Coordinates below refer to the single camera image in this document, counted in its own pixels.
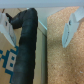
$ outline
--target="brown surface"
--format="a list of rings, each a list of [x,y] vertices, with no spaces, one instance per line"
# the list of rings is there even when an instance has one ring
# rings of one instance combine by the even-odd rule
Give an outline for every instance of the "brown surface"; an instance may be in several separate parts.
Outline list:
[[[65,23],[77,9],[67,7],[48,17],[48,84],[84,84],[84,23],[68,47],[62,47]]]

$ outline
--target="black tube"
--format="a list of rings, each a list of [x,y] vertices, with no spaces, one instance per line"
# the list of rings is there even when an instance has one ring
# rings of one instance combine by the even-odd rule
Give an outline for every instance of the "black tube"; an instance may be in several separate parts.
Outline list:
[[[20,12],[12,19],[11,24],[14,29],[22,27],[11,84],[33,84],[38,27],[37,11],[30,8]]]

